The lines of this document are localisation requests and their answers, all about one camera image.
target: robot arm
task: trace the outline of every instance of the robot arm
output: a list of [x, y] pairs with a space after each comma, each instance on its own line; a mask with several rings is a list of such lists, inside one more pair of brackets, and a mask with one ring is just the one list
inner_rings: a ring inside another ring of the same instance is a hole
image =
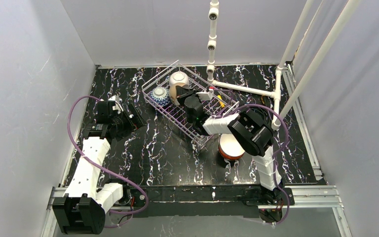
[[273, 170], [273, 130], [264, 115], [255, 110], [242, 110], [226, 117], [211, 116], [205, 111], [200, 93], [191, 89], [177, 88], [178, 102], [185, 107], [187, 121], [193, 124], [195, 131], [201, 135], [233, 134], [242, 148], [255, 161], [260, 176], [261, 186], [271, 191], [276, 198], [280, 191], [274, 182], [280, 187], [281, 175], [278, 170]]
[[[89, 159], [102, 165], [113, 140], [124, 138], [145, 123], [133, 105], [128, 105], [128, 112], [115, 96], [98, 102], [96, 107], [96, 122], [86, 126], [82, 150]], [[71, 183], [52, 206], [64, 234], [101, 233], [106, 213], [123, 197], [123, 186], [118, 183], [105, 184], [97, 192], [99, 175], [99, 168], [79, 158]]]

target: white bowl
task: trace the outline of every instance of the white bowl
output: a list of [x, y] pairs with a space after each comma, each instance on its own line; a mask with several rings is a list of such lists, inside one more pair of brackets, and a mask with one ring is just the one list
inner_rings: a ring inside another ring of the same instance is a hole
[[232, 134], [223, 134], [219, 139], [219, 152], [225, 159], [237, 160], [245, 154], [245, 150]]
[[190, 78], [184, 72], [181, 72], [181, 71], [174, 72], [169, 77], [169, 85], [173, 86], [173, 84], [176, 84], [176, 83], [184, 83], [188, 85], [190, 83]]

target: dish rack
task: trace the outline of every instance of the dish rack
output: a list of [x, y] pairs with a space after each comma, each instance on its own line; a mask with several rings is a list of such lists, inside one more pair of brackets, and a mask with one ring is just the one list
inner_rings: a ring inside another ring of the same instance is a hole
[[[150, 93], [156, 87], [161, 86], [169, 90], [169, 77], [172, 73], [177, 71], [184, 72], [188, 75], [189, 86], [191, 88], [199, 89], [200, 91], [205, 91], [209, 87], [214, 87], [212, 84], [208, 83], [206, 80], [195, 74], [187, 67], [182, 66], [178, 62], [179, 60], [175, 61], [173, 64], [169, 65], [167, 68], [163, 69], [154, 77], [152, 77], [149, 81], [144, 83], [142, 86], [143, 96], [146, 103], [151, 104], [157, 111], [163, 114], [172, 123], [174, 123], [182, 132], [184, 132], [188, 137], [190, 137], [191, 140], [193, 140], [198, 145], [199, 149], [202, 149], [206, 145], [207, 141], [213, 137], [213, 135], [203, 136], [197, 134], [194, 128], [192, 127], [192, 124], [187, 122], [187, 116], [184, 107], [176, 106], [173, 103], [170, 103], [165, 107], [161, 107], [153, 99], [150, 98]], [[218, 98], [216, 95], [213, 95], [212, 100], [202, 102], [204, 108], [211, 115], [225, 115], [238, 107], [239, 102], [236, 102], [234, 100], [230, 101], [229, 95], [226, 95], [221, 91], [218, 92], [222, 99]], [[222, 109], [220, 102], [222, 102], [225, 105], [224, 110]]]

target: black marble surface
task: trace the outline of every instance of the black marble surface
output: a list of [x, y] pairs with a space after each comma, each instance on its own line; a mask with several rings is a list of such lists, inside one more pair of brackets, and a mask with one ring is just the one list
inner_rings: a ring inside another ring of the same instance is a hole
[[[142, 85], [162, 68], [100, 69], [96, 71], [91, 95], [107, 100], [118, 95], [121, 102], [135, 104], [136, 109], [147, 119], [147, 127], [140, 128], [125, 139], [113, 143], [104, 160], [104, 167], [123, 175], [139, 185], [221, 185], [255, 184], [258, 172], [252, 157], [245, 154], [234, 164], [224, 161], [218, 154], [218, 137], [211, 139], [205, 148], [198, 150], [194, 142], [172, 122], [164, 118], [150, 104], [146, 104], [141, 92]], [[207, 78], [205, 67], [190, 68], [202, 78]], [[221, 66], [216, 67], [215, 78], [229, 82], [272, 91], [275, 84], [274, 65]], [[281, 108], [288, 98], [284, 81], [281, 83]], [[236, 92], [240, 104], [261, 104], [259, 95]], [[82, 129], [93, 121], [95, 101], [89, 100]], [[277, 157], [278, 170], [287, 183], [315, 183], [300, 129], [291, 110], [286, 117], [289, 127], [289, 149]], [[275, 137], [274, 150], [278, 149], [284, 134]], [[69, 184], [75, 171], [79, 154], [75, 153], [65, 184]], [[101, 173], [99, 185], [108, 175]]]

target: blue and white bowl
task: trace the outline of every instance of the blue and white bowl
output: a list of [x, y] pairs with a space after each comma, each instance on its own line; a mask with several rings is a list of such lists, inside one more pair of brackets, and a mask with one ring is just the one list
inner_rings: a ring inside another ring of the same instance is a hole
[[160, 107], [165, 107], [171, 103], [169, 98], [169, 91], [164, 87], [156, 87], [150, 93], [150, 98], [154, 100]]

